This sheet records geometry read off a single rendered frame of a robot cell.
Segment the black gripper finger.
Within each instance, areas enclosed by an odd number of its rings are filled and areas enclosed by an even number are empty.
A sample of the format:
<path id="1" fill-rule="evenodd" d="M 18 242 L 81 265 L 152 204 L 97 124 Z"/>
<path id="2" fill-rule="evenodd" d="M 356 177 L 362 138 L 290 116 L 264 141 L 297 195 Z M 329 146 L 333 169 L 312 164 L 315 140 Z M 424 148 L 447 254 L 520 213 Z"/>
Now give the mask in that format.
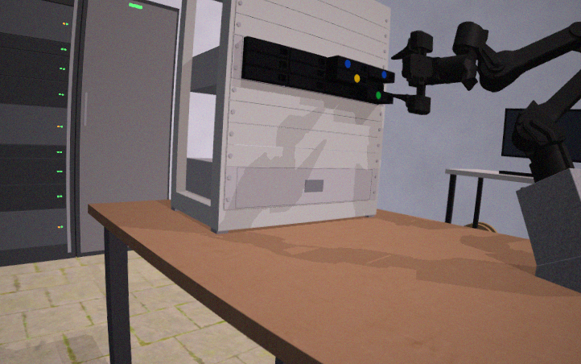
<path id="1" fill-rule="evenodd" d="M 409 94 L 390 94 L 390 96 L 403 100 L 406 103 L 406 107 L 408 107 Z"/>
<path id="2" fill-rule="evenodd" d="M 402 49 L 399 53 L 392 56 L 391 60 L 400 60 L 400 59 L 403 59 L 403 57 L 408 56 L 409 54 L 413 54 L 413 53 L 418 54 L 417 51 L 411 49 L 410 38 L 409 38 L 407 46 L 404 49 Z"/>

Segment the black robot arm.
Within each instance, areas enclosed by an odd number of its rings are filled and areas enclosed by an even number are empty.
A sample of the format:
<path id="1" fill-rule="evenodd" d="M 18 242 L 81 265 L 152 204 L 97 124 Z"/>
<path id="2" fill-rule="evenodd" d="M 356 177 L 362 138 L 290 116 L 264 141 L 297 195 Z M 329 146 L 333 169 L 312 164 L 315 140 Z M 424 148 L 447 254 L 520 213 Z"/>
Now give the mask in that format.
<path id="1" fill-rule="evenodd" d="M 570 51 L 581 53 L 581 22 L 572 23 L 515 51 L 495 52 L 486 44 L 487 39 L 488 30 L 474 22 L 463 22 L 458 26 L 452 47 L 456 56 L 448 56 L 443 62 L 446 82 L 462 82 L 470 91 L 478 83 L 478 72 L 484 89 L 499 92 L 538 65 Z M 403 57 L 402 76 L 408 85 L 419 88 L 436 79 L 433 66 L 437 59 L 415 53 Z M 476 60 L 478 65 L 474 64 Z M 566 129 L 556 122 L 580 99 L 581 69 L 548 101 L 538 105 L 532 100 L 519 112 L 512 142 L 530 159 L 529 167 L 535 183 L 566 168 L 575 168 L 567 146 L 562 143 L 566 139 Z"/>

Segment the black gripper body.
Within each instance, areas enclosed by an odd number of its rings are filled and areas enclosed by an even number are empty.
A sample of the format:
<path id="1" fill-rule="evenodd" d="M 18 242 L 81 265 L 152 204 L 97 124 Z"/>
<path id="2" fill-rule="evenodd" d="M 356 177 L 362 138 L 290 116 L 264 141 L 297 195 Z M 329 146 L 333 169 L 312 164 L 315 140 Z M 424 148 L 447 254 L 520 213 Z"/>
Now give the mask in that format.
<path id="1" fill-rule="evenodd" d="M 424 31 L 412 31 L 410 33 L 411 49 L 418 52 L 419 55 L 426 56 L 427 53 L 433 52 L 433 36 Z M 437 64 L 433 66 L 433 72 L 437 73 L 437 78 L 432 82 L 424 84 L 423 87 L 417 88 L 416 95 L 410 95 L 408 98 L 407 110 L 412 114 L 427 115 L 431 111 L 431 98 L 425 97 L 426 85 L 449 84 L 443 75 L 443 62 L 446 57 L 437 57 Z"/>

